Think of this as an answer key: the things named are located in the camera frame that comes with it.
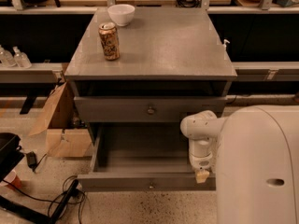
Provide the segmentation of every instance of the white bowl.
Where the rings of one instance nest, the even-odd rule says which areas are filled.
[[[119,26],[126,26],[135,14],[135,7],[128,4],[117,4],[108,8],[109,17]]]

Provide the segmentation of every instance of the can top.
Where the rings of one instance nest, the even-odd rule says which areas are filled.
[[[104,22],[100,24],[100,29],[102,30],[110,30],[115,27],[115,23],[110,21],[110,22]]]

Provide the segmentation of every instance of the cabinet top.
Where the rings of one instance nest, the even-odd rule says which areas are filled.
[[[118,60],[104,58],[99,25],[110,21],[106,7],[95,12],[66,70],[86,79],[232,80],[235,70],[206,11],[200,8],[137,7],[132,22],[118,27]]]

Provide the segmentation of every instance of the plastic bottle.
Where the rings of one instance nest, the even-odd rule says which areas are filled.
[[[15,51],[15,61],[20,68],[30,68],[32,66],[31,62],[29,61],[27,55],[24,52],[20,52],[18,47],[13,47]]]
[[[1,47],[0,45],[0,61],[2,66],[4,67],[11,67],[16,65],[16,61],[13,59],[12,54]]]

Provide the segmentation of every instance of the gray cabinet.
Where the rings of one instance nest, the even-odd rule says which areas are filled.
[[[95,152],[79,180],[87,191],[214,189],[212,175],[196,184],[182,118],[221,115],[235,70],[202,9],[138,7],[119,27],[121,57],[106,61],[99,8],[65,73]]]

